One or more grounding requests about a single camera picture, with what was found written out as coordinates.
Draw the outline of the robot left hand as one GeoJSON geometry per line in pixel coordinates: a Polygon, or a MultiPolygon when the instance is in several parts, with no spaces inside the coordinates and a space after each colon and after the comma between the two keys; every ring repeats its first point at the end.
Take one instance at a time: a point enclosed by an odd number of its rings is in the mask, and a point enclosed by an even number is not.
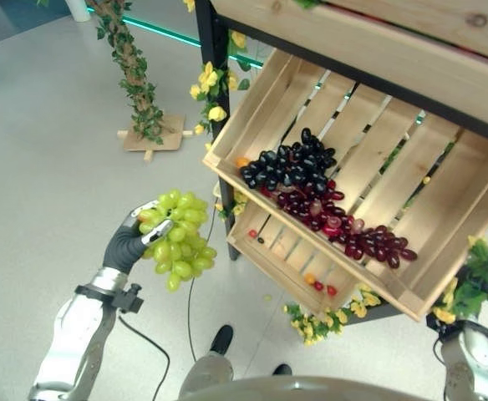
{"type": "Polygon", "coordinates": [[[140,213],[154,210],[158,204],[159,201],[151,200],[137,206],[126,215],[106,246],[103,267],[114,268],[129,275],[134,264],[142,257],[148,247],[168,235],[174,223],[166,217],[146,234],[140,233],[138,221],[140,213]]]}

